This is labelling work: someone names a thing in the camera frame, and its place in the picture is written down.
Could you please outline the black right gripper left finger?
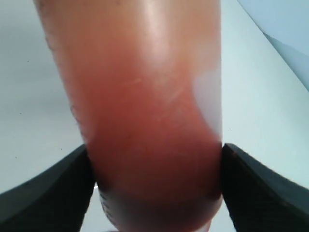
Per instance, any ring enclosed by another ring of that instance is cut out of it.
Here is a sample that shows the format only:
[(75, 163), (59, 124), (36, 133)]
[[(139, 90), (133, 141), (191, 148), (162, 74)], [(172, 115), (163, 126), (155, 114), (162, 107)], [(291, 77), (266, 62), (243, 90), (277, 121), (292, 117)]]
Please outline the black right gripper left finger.
[(78, 232), (95, 179), (84, 145), (0, 195), (2, 232)]

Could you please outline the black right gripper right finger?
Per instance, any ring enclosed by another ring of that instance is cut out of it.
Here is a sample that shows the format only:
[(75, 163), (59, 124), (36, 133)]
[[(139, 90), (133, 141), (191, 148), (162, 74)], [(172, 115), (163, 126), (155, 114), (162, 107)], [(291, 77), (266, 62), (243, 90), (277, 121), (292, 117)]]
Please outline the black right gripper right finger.
[(221, 190), (238, 232), (309, 230), (309, 190), (234, 144), (222, 149)]

